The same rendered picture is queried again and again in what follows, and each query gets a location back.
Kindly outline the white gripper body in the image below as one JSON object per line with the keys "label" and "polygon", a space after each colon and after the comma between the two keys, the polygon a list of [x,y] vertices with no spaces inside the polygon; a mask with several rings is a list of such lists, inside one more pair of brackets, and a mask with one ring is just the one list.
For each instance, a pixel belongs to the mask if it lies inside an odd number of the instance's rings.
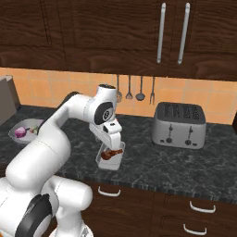
{"label": "white gripper body", "polygon": [[121,143],[122,127],[118,123],[104,123],[102,125],[89,125],[90,131],[111,150],[118,150]]}

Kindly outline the brown chicken drumstick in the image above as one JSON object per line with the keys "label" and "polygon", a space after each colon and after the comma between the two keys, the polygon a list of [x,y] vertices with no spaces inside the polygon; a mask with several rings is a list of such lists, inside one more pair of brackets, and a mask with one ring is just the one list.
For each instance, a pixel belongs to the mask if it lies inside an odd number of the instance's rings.
{"label": "brown chicken drumstick", "polygon": [[115,156],[117,154],[121,154],[123,152],[122,149],[119,149],[119,150],[110,150],[110,149],[107,149],[105,151],[103,151],[101,153],[101,157],[104,159],[104,160],[109,160],[112,156]]}

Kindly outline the clear meat container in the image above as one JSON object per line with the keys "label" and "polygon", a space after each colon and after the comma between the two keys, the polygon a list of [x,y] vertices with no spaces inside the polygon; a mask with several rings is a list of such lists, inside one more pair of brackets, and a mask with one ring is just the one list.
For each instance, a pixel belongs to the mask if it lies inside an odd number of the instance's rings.
{"label": "clear meat container", "polygon": [[101,169],[118,170],[123,157],[123,151],[125,150],[125,143],[121,142],[119,148],[122,150],[120,154],[114,155],[108,160],[104,160],[101,157],[101,153],[107,150],[107,146],[102,144],[95,159],[98,167]]}

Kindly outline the purple onion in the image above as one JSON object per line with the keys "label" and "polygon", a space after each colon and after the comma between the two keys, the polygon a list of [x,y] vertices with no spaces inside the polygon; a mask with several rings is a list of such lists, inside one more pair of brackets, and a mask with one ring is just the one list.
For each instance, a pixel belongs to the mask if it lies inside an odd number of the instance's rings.
{"label": "purple onion", "polygon": [[24,127],[19,127],[18,129],[15,130],[15,136],[17,138],[22,138],[26,135],[27,129]]}

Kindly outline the clear vegetable container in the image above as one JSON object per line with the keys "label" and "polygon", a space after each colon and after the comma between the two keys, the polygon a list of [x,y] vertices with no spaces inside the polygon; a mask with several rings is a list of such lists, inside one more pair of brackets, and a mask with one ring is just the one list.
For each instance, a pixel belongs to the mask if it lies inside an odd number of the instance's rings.
{"label": "clear vegetable container", "polygon": [[[16,124],[9,132],[8,135],[9,137],[15,141],[16,143],[30,143],[32,140],[36,138],[36,134],[30,133],[30,128],[33,128],[35,126],[40,127],[40,125],[43,123],[42,119],[37,119],[37,118],[27,118],[22,121],[20,121],[18,124]],[[24,137],[22,138],[17,138],[15,136],[15,130],[18,129],[19,127],[24,127],[27,129],[27,133]]]}

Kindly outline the hanging metal slotted spatula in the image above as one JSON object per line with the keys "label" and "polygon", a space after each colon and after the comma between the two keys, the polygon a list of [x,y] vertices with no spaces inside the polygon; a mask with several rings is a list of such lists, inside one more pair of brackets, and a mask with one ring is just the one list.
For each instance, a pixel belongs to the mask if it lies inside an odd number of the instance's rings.
{"label": "hanging metal slotted spatula", "polygon": [[133,98],[132,93],[131,93],[131,75],[128,76],[128,92],[125,96],[126,99],[131,100]]}

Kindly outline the hanging metal ladle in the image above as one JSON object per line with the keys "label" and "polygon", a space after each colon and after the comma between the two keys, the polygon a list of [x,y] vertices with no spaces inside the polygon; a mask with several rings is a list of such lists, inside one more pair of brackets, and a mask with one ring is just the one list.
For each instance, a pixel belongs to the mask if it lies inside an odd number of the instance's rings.
{"label": "hanging metal ladle", "polygon": [[140,80],[140,92],[136,94],[136,99],[138,101],[143,101],[145,98],[145,94],[143,93],[143,80]]}

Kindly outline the hanging metal fork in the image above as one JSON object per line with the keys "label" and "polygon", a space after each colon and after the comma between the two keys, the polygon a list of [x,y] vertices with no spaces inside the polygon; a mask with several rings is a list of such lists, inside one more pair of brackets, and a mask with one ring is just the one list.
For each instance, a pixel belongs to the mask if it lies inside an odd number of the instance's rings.
{"label": "hanging metal fork", "polygon": [[155,84],[156,84],[156,77],[153,76],[153,79],[152,79],[152,92],[150,93],[150,100],[149,100],[150,105],[155,103]]}

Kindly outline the silver four-slot toaster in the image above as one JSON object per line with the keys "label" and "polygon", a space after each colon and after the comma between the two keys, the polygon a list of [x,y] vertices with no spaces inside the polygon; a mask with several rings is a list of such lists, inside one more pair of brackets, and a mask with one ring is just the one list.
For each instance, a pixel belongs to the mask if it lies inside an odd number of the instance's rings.
{"label": "silver four-slot toaster", "polygon": [[160,102],[154,114],[151,139],[165,146],[201,149],[206,139],[206,117],[199,105]]}

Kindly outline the dark wood drawer front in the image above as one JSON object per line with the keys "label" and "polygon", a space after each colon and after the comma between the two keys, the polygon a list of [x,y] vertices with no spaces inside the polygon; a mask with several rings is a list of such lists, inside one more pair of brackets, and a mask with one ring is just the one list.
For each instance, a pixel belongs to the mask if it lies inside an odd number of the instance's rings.
{"label": "dark wood drawer front", "polygon": [[[207,228],[207,235],[191,235],[183,230],[183,223],[189,230],[203,231]],[[237,231],[225,224],[204,222],[197,218],[186,218],[176,216],[164,216],[160,222],[160,228],[171,231],[181,237],[237,237]]]}
{"label": "dark wood drawer front", "polygon": [[[213,214],[206,214],[193,211],[190,208],[189,202],[192,201],[194,206],[212,209],[213,205],[216,206],[216,212]],[[191,215],[204,215],[206,217],[215,217],[215,218],[237,218],[237,205],[226,204],[217,201],[209,201],[200,198],[186,197],[175,194],[167,194],[164,207],[168,210],[179,211],[184,213],[189,213]]]}
{"label": "dark wood drawer front", "polygon": [[[93,201],[81,212],[94,237],[149,237],[154,194],[119,185],[87,181],[93,190]],[[98,186],[107,193],[120,196],[108,197],[98,193]]]}

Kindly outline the dark wood cupboard door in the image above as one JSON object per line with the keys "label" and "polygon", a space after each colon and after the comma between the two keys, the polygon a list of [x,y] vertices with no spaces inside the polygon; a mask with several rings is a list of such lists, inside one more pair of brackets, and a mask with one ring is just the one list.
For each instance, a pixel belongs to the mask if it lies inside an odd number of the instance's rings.
{"label": "dark wood cupboard door", "polygon": [[[161,63],[160,10],[166,3]],[[166,76],[174,0],[58,0],[70,71]]]}
{"label": "dark wood cupboard door", "polygon": [[[185,4],[191,11],[182,63],[178,64]],[[177,0],[168,75],[237,81],[237,0]]]}
{"label": "dark wood cupboard door", "polygon": [[0,67],[67,70],[56,0],[0,0]]}

